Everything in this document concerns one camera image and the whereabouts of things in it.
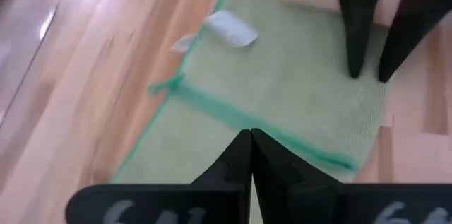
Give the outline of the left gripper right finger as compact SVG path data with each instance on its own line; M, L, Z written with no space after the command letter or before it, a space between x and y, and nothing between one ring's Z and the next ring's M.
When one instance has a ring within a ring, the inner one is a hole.
M337 179L295 155L260 129L252 130L256 193L263 224L333 224Z

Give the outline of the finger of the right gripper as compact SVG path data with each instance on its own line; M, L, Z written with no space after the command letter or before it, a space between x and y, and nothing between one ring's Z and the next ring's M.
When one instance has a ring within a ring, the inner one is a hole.
M364 64L378 0L338 0L345 27L347 67L358 78Z
M452 0L400 0L379 61L387 82L424 37L452 11Z

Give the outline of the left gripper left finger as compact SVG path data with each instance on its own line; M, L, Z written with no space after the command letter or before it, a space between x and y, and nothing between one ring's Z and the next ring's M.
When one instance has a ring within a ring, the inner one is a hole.
M241 130L215 162L192 184L234 184L250 190L252 163L252 135Z

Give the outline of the sage green microfiber towel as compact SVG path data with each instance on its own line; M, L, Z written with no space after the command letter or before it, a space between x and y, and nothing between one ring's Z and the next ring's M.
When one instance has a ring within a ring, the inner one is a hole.
M387 28L374 25L359 78L347 72L338 12L283 0L218 0L258 32L248 47L226 45L203 27L164 93L117 183L185 183L206 170L243 129L265 131L342 182L374 145L386 96L375 68Z

